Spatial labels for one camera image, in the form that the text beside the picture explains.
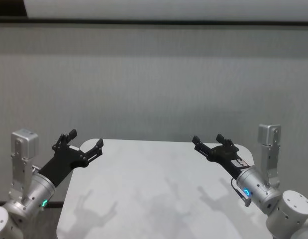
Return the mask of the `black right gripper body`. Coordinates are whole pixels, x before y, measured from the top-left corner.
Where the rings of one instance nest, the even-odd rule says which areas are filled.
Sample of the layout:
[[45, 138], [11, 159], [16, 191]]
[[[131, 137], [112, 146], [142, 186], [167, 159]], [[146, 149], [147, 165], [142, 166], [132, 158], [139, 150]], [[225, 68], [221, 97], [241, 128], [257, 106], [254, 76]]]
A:
[[221, 165], [232, 178], [237, 178], [244, 169], [250, 168], [250, 165], [238, 156], [238, 151], [239, 149], [236, 146], [216, 146], [211, 149], [207, 159]]

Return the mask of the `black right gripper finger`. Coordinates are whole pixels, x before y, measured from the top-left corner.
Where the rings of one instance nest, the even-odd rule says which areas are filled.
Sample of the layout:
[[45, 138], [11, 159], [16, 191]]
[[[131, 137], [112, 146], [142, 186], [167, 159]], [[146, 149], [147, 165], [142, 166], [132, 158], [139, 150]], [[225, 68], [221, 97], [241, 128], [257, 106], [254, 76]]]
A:
[[231, 139], [225, 138], [222, 134], [218, 134], [216, 141], [220, 143], [227, 151], [239, 151], [239, 148], [234, 145]]
[[192, 143], [195, 145], [194, 150], [204, 157], [209, 157], [212, 155], [212, 149], [203, 144], [198, 136], [195, 135], [192, 138]]

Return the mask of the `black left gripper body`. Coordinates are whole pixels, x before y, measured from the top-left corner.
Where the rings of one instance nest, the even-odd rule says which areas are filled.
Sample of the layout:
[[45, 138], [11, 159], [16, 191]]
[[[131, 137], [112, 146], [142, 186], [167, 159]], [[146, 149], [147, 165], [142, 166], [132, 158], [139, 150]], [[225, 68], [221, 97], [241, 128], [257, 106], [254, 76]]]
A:
[[87, 167], [88, 164], [88, 158], [81, 150], [68, 144], [55, 145], [54, 156], [39, 170], [39, 174], [58, 187], [72, 170]]

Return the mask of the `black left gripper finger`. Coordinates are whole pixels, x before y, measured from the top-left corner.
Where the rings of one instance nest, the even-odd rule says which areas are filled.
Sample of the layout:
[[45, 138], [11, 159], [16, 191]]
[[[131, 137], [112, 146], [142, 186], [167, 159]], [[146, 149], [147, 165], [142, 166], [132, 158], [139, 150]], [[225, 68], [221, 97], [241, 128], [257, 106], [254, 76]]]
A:
[[61, 134], [57, 142], [52, 146], [53, 150], [58, 150], [62, 147], [68, 146], [68, 143], [77, 137], [77, 131], [75, 129], [71, 130], [68, 134]]
[[87, 161], [92, 162], [103, 154], [103, 145], [101, 138], [89, 139], [80, 146], [80, 150], [85, 154]]

